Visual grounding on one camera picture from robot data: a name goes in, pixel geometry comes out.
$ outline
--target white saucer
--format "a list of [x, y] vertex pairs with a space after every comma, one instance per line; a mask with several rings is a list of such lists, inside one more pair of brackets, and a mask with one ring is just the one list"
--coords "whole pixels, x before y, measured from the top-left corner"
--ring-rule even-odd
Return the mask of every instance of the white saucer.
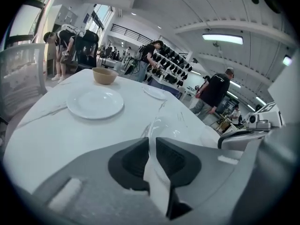
[[123, 105], [121, 95], [106, 87], [83, 88], [67, 98], [68, 109], [86, 119], [108, 118], [118, 113]]
[[157, 99], [160, 99], [160, 100], [166, 100], [165, 94], [163, 94], [163, 93], [161, 92], [161, 90], [158, 89], [158, 88], [154, 88], [154, 87], [151, 87], [151, 86], [147, 86], [147, 87], [144, 87], [144, 91], [145, 91], [148, 95], [150, 95], [150, 96], [152, 96], [152, 97], [154, 97], [154, 98], [157, 98]]

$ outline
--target black t-shirt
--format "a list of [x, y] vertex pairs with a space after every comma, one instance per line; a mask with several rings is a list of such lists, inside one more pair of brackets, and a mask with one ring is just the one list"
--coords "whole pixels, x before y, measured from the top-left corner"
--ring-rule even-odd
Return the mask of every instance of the black t-shirt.
[[64, 48], [68, 47], [70, 38], [76, 36], [76, 34], [66, 30], [61, 30], [58, 33], [56, 33], [56, 35], [57, 35], [57, 39], [55, 40], [55, 45], [56, 46], [62, 45]]
[[148, 44], [147, 46], [145, 46], [145, 49], [142, 53], [142, 61], [149, 64], [149, 61], [147, 59], [147, 54], [151, 53], [151, 57], [152, 57], [153, 53], [154, 53], [154, 50], [155, 50], [154, 45]]
[[229, 85], [230, 80], [226, 74], [214, 74], [210, 79], [208, 86], [201, 93], [200, 99], [209, 106], [218, 107], [228, 91]]

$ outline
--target wooden bowl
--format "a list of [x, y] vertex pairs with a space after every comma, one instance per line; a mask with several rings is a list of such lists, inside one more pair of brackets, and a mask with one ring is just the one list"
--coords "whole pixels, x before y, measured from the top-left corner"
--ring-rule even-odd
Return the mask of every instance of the wooden bowl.
[[92, 70], [95, 81], [103, 85], [109, 85], [113, 83], [113, 81], [119, 75], [117, 72], [103, 67], [94, 67]]

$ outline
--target white sneaker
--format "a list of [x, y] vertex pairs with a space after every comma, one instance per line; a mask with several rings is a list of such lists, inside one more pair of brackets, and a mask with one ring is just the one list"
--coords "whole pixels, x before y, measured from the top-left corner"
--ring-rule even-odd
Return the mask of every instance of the white sneaker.
[[59, 79], [60, 79], [60, 75], [57, 74], [57, 75], [55, 75], [54, 78], [51, 79], [51, 81], [57, 81]]
[[61, 76], [60, 79], [58, 80], [58, 83], [61, 83], [62, 81], [64, 81], [66, 79], [66, 77]]

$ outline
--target ceiling light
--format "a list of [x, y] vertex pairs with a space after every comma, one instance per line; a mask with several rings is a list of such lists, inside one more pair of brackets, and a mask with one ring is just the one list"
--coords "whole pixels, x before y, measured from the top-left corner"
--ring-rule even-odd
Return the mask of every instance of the ceiling light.
[[248, 104], [248, 107], [253, 111], [255, 112], [255, 109], [253, 107], [251, 107], [249, 104]]
[[289, 56], [285, 56], [283, 59], [283, 64], [289, 66], [292, 63], [292, 59]]
[[233, 81], [230, 81], [231, 84], [233, 84], [234, 86], [237, 86], [240, 88], [240, 85], [238, 85], [237, 83], [233, 82]]
[[243, 37], [224, 35], [224, 34], [203, 34], [204, 40], [223, 41], [230, 43], [243, 44]]
[[259, 97], [256, 97], [256, 99], [257, 99], [258, 101], [260, 101], [264, 106], [266, 105], [266, 103], [265, 103], [264, 101], [262, 101]]
[[238, 99], [237, 96], [233, 95], [231, 92], [227, 92], [229, 95], [233, 96], [234, 98]]
[[195, 73], [195, 74], [198, 74], [198, 75], [201, 75], [201, 73], [198, 73], [198, 72], [195, 72], [195, 71], [191, 71], [192, 73]]

